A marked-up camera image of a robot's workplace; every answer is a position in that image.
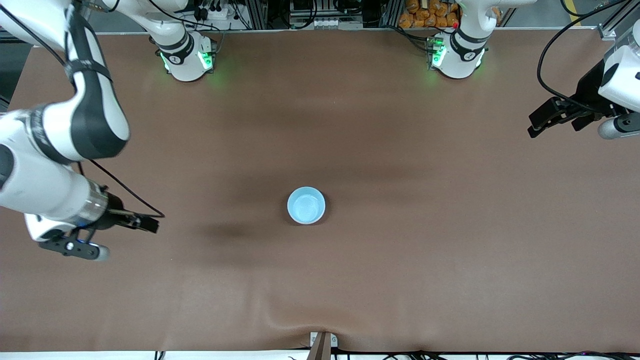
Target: brown tablecloth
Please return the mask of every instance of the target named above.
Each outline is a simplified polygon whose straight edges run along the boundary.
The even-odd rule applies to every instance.
[[[132,129],[102,164],[168,217],[100,232],[112,257],[95,263],[0,210],[0,350],[291,348],[327,330],[348,350],[637,352],[640,141],[528,137],[553,33],[496,31],[457,81],[392,32],[229,35],[194,83],[146,37],[102,37]],[[572,94],[608,45],[569,31],[545,78]],[[12,107],[71,95],[36,49]],[[285,215],[304,185],[329,200],[322,224]]]

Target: light blue cup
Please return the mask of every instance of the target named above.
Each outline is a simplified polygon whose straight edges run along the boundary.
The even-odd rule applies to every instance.
[[[289,216],[299,224],[309,225],[324,215],[324,196],[318,189],[310,186],[298,188],[291,193],[287,201]]]

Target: metal bracket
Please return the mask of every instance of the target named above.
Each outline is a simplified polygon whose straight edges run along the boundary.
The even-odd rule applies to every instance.
[[[330,336],[331,339],[331,347],[338,347],[338,337],[336,335],[333,335],[332,333],[328,332],[327,333]],[[314,342],[316,341],[316,338],[318,336],[317,332],[312,332],[311,335],[309,336],[309,346],[313,347],[314,346]]]
[[[602,24],[598,24],[598,32],[600,33],[600,39],[602,41],[616,41],[616,31],[611,30],[610,32],[606,32]]]
[[[312,332],[310,340],[311,350],[307,360],[330,360],[331,348],[338,347],[338,337],[329,332]]]
[[[60,234],[51,240],[38,242],[38,246],[45,250],[58,252],[63,256],[74,256],[86,260],[102,261],[109,257],[107,247],[90,242],[95,232],[94,229],[90,231],[90,235],[85,241],[77,238],[79,232],[80,228],[76,228],[69,236]]]

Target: black band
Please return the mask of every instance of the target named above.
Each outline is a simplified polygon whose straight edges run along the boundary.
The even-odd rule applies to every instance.
[[[184,45],[184,43],[186,43],[187,40],[189,40],[190,36],[191,35],[189,35],[189,33],[185,31],[182,39],[173,45],[160,45],[158,43],[156,43],[156,45],[160,48],[160,50],[164,50],[164,51],[176,50],[180,46]]]
[[[469,35],[463,33],[460,28],[457,28],[456,31],[454,31],[451,36],[454,36],[454,35],[458,35],[463,40],[468,41],[468,42],[472,42],[474,44],[482,44],[483,42],[486,42],[487,40],[489,40],[489,38],[491,37],[491,35],[489,35],[487,37],[484,37],[484,38],[470,37]]]
[[[53,161],[68,165],[71,164],[72,161],[62,156],[55,147],[49,141],[49,137],[47,136],[47,132],[44,131],[44,125],[42,121],[44,119],[44,110],[48,106],[48,104],[38,105],[31,110],[29,114],[29,132],[31,133],[32,139],[35,141],[36,145],[42,151],[42,153],[47,156],[49,159]]]
[[[67,77],[72,83],[74,82],[74,74],[81,71],[97,72],[113,82],[113,80],[111,80],[111,73],[109,73],[109,70],[93,60],[71,60],[65,65],[65,73],[67,73]]]
[[[474,61],[478,55],[484,50],[484,47],[479,47],[477,49],[468,49],[456,40],[455,36],[451,36],[451,49],[455,51],[458,55],[460,55],[460,59],[462,61]]]
[[[186,59],[186,57],[189,56],[189,54],[191,54],[191,52],[193,51],[194,44],[193,37],[189,33],[187,33],[187,36],[189,38],[189,44],[182,50],[178,51],[177,53],[167,53],[165,51],[162,52],[164,58],[167,59],[167,61],[174,65],[182,65],[182,63],[184,63],[184,59]]]
[[[13,172],[13,153],[6,145],[0,145],[0,191]]]
[[[640,131],[640,115],[629,113],[616,117],[613,120],[613,126],[624,134]]]
[[[75,66],[79,66],[76,69],[81,71],[85,87],[84,95],[71,116],[70,132],[73,146],[85,159],[112,158],[122,151],[127,141],[114,134],[106,119],[103,85],[98,74],[109,78],[109,72],[94,60],[89,40],[98,47],[101,58],[104,59],[102,49],[89,23],[76,12],[68,15],[68,37],[76,49],[77,59],[82,64]]]

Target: metal frame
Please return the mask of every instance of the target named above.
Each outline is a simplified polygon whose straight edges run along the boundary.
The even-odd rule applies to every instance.
[[[598,26],[602,40],[615,40],[640,19],[640,0],[628,0]]]
[[[9,34],[9,32],[3,28],[0,28],[0,44],[19,44],[24,41],[18,39],[17,37]]]
[[[267,28],[267,3],[261,0],[246,0],[246,8],[253,30],[265,30]]]
[[[338,10],[334,0],[314,0],[317,13],[312,26],[307,29],[360,29],[362,28],[362,13],[347,14]],[[300,26],[309,18],[309,9],[294,9],[293,1],[289,0],[289,22]],[[334,20],[335,24],[327,24],[324,20]]]
[[[516,10],[518,10],[518,8],[508,8],[507,11],[502,14],[502,21],[500,21],[498,28],[506,27],[511,18],[513,18],[513,15],[516,13]]]
[[[380,18],[380,26],[382,25],[392,25],[397,26],[398,20],[400,19],[400,15],[404,11],[404,1],[403,0],[389,0],[385,11]]]

